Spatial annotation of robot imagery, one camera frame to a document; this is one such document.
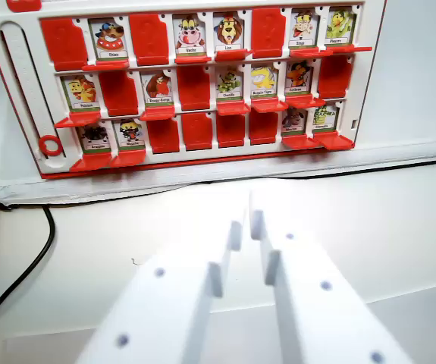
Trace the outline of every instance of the cartoon cow card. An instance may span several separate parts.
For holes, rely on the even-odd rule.
[[[177,57],[205,55],[205,24],[197,14],[174,15],[172,25]]]
[[[244,47],[243,20],[238,13],[215,13],[213,18],[215,51],[228,51]]]
[[[318,15],[314,9],[292,9],[290,22],[290,49],[315,47],[317,43]]]
[[[116,24],[112,17],[92,19],[89,21],[89,28],[97,60],[128,58],[128,53],[125,49],[124,28]]]
[[[70,111],[98,111],[95,84],[84,74],[61,77],[61,83]]]
[[[142,71],[140,77],[142,78],[146,108],[174,104],[171,78],[164,71]]]

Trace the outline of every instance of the white table surface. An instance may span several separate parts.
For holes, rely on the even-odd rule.
[[[52,208],[53,250],[0,308],[3,340],[94,328],[137,266],[176,234],[237,209],[250,190],[295,204],[346,279],[368,303],[436,287],[436,165],[312,180],[240,180],[151,196]],[[41,209],[0,212],[0,294],[48,236]],[[257,245],[233,256],[214,311],[267,306]]]

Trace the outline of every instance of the red tile holder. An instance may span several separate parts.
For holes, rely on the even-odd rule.
[[[327,150],[345,150],[354,148],[354,142],[345,136],[339,135],[337,131],[315,133],[314,140]]]
[[[230,49],[228,51],[217,51],[215,55],[216,62],[241,61],[251,55],[248,49]]]
[[[285,102],[280,101],[278,97],[274,97],[271,99],[252,99],[251,107],[257,112],[273,112],[288,109],[288,105]]]
[[[216,109],[218,110],[218,115],[220,116],[243,115],[248,114],[251,110],[251,108],[245,104],[243,100],[216,102]]]
[[[84,127],[97,123],[102,118],[99,111],[70,112],[69,118],[59,121],[55,127]]]
[[[110,163],[111,168],[130,167],[132,165],[140,165],[145,161],[145,149],[124,150],[118,153]]]
[[[69,168],[70,172],[95,171],[110,165],[111,153],[83,154],[82,159]]]

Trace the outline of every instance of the cartoon monkey card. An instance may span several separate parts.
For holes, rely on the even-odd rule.
[[[306,120],[306,110],[289,107],[285,118],[281,122],[281,135],[286,137],[304,134],[306,130]]]
[[[86,125],[77,128],[83,153],[103,153],[111,152],[110,142],[106,128],[99,124]]]
[[[315,47],[317,43],[318,15],[313,8],[292,9],[290,22],[290,49]]]
[[[309,93],[312,83],[312,70],[312,66],[305,60],[288,62],[287,76],[285,78],[285,96]]]
[[[253,64],[250,79],[252,99],[277,95],[278,70],[273,67],[273,64]]]
[[[172,18],[177,57],[205,55],[205,24],[197,14],[179,14]]]
[[[95,84],[84,74],[61,77],[61,83],[70,111],[98,111]]]
[[[228,51],[231,49],[242,49],[244,47],[243,20],[238,13],[215,13],[213,18],[215,51]]]
[[[327,46],[349,45],[353,42],[356,15],[351,7],[331,8],[327,21],[325,44]]]
[[[124,28],[116,24],[112,17],[90,20],[89,30],[95,47],[96,59],[104,61],[128,58]]]
[[[171,78],[164,71],[140,72],[143,85],[145,107],[173,105]]]
[[[336,130],[339,108],[334,105],[323,105],[315,109],[314,121],[312,123],[313,133]]]
[[[145,149],[142,125],[136,119],[120,119],[113,122],[119,150]]]
[[[243,99],[243,74],[235,67],[216,67],[216,101]]]

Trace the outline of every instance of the red plastic flip tile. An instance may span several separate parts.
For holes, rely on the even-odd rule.
[[[249,51],[248,49],[230,49],[228,51],[217,51],[215,55],[215,61],[216,62],[241,61],[251,53],[252,52]]]
[[[111,162],[111,153],[83,154],[82,159],[69,168],[71,172],[94,171],[108,167]]]
[[[220,148],[244,146],[245,117],[242,115],[216,115],[216,133]]]
[[[285,21],[280,8],[253,9],[251,22],[253,58],[281,57]]]
[[[212,148],[212,121],[205,112],[182,114],[182,134],[186,150]]]
[[[209,108],[211,85],[209,74],[202,66],[178,67],[177,82],[180,104],[184,111]]]
[[[308,138],[306,134],[283,136],[281,142],[291,149],[308,149],[321,146],[318,141]]]
[[[145,161],[145,149],[125,150],[119,152],[110,163],[110,167],[130,167],[131,165],[139,165]]]
[[[251,109],[243,100],[216,102],[216,108],[220,116],[248,114]]]
[[[249,114],[251,145],[275,143],[277,126],[278,114],[276,112],[260,113],[252,110]]]
[[[278,97],[272,99],[251,100],[251,107],[257,112],[273,112],[288,109],[288,105],[285,102],[278,100]]]
[[[7,0],[8,8],[14,13],[41,10],[41,0]]]
[[[83,66],[83,71],[120,71],[129,68],[127,60],[120,61],[96,61],[96,64]]]
[[[324,146],[327,150],[345,150],[354,147],[354,142],[352,140],[339,135],[337,131],[315,133],[314,140]]]
[[[321,99],[335,99],[346,95],[353,72],[353,65],[347,58],[347,55],[335,55],[322,60],[318,75],[318,95]]]
[[[154,120],[170,119],[173,118],[174,116],[175,116],[175,108],[173,105],[159,106],[155,108],[146,108],[139,119],[143,121],[154,121]]]
[[[128,17],[133,50],[139,66],[169,63],[167,26],[158,14],[131,14]]]
[[[70,112],[69,118],[59,121],[55,127],[84,127],[97,123],[102,118],[99,111]]]
[[[150,146],[155,154],[179,152],[179,131],[173,119],[147,123]]]
[[[49,57],[57,71],[80,70],[88,62],[81,28],[70,18],[41,20]]]
[[[103,72],[99,74],[108,115],[122,116],[138,114],[135,82],[125,71]]]

